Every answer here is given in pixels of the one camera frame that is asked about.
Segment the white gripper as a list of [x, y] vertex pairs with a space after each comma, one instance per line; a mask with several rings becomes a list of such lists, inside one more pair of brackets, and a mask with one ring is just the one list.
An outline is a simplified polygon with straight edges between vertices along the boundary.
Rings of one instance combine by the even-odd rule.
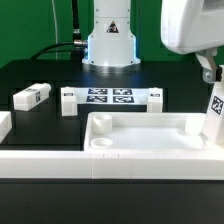
[[160, 32], [167, 49], [196, 52], [203, 80], [216, 81], [217, 50], [210, 48], [224, 45], [224, 0], [162, 0]]

